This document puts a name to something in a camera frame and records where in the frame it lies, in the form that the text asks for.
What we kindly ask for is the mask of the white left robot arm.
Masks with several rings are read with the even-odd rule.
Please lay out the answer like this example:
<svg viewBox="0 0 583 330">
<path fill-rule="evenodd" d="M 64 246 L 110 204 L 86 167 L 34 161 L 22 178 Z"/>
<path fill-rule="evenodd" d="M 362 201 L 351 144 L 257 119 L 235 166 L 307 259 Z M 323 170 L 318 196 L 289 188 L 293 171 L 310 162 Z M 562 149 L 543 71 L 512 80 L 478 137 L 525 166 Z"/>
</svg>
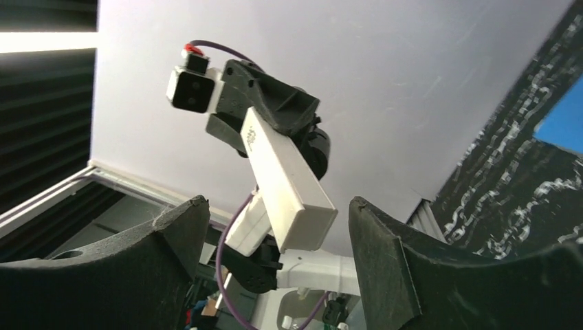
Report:
<svg viewBox="0 0 583 330">
<path fill-rule="evenodd" d="M 357 296 L 352 258 L 323 252 L 337 208 L 321 186 L 331 142 L 319 101 L 244 60 L 212 69 L 206 130 L 248 159 L 255 187 L 222 232 L 216 255 L 221 301 L 233 285 L 255 294 L 316 289 Z"/>
</svg>

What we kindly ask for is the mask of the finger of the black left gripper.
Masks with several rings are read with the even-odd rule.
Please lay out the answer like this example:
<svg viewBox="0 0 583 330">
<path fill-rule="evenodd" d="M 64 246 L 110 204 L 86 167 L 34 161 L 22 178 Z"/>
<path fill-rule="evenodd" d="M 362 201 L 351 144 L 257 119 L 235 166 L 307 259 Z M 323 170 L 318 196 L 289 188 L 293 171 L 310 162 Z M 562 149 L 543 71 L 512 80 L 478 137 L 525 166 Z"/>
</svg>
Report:
<svg viewBox="0 0 583 330">
<path fill-rule="evenodd" d="M 206 133 L 232 147 L 239 156 L 248 157 L 241 138 L 242 124 L 240 118 L 224 113 L 213 113 L 208 116 Z"/>
<path fill-rule="evenodd" d="M 228 60 L 215 115 L 240 129 L 250 107 L 276 132 L 295 136 L 314 124 L 320 100 L 242 60 Z"/>
</svg>

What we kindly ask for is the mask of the white remote control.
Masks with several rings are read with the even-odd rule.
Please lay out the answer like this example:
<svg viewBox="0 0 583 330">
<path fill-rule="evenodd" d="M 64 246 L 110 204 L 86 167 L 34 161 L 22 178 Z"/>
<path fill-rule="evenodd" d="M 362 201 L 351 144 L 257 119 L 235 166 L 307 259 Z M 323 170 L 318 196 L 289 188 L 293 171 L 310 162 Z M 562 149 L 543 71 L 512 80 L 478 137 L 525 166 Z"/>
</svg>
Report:
<svg viewBox="0 0 583 330">
<path fill-rule="evenodd" d="M 280 250 L 319 250 L 338 209 L 291 138 L 276 132 L 254 107 L 241 138 Z"/>
</svg>

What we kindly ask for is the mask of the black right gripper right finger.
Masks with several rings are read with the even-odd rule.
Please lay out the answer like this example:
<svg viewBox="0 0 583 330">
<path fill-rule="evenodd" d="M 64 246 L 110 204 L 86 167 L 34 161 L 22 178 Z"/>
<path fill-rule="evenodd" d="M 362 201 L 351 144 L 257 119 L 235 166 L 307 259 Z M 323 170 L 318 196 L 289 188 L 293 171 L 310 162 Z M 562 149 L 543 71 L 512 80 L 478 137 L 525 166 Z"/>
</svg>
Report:
<svg viewBox="0 0 583 330">
<path fill-rule="evenodd" d="M 495 260 L 349 204 L 349 234 L 368 329 L 581 329 L 582 246 Z"/>
</svg>

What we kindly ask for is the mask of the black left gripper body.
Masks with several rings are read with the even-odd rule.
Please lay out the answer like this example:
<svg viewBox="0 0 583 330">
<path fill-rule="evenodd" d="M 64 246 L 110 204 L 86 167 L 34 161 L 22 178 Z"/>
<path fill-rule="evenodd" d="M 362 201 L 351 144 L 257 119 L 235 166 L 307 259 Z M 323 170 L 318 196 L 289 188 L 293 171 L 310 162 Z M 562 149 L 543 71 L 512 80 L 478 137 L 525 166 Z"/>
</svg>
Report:
<svg viewBox="0 0 583 330">
<path fill-rule="evenodd" d="M 296 134 L 296 146 L 318 180 L 321 180 L 328 170 L 331 151 L 329 135 L 318 127 L 321 122 L 321 117 L 315 115 L 313 120 Z"/>
</svg>

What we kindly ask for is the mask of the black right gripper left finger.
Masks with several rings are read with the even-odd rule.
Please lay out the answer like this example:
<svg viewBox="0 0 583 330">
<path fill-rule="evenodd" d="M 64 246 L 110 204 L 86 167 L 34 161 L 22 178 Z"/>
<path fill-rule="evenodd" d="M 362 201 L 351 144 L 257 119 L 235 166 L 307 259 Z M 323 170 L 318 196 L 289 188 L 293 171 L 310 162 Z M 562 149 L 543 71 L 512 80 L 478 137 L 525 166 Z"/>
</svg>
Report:
<svg viewBox="0 0 583 330">
<path fill-rule="evenodd" d="M 2 329 L 183 329 L 210 220 L 198 195 L 51 259 L 1 264 Z"/>
</svg>

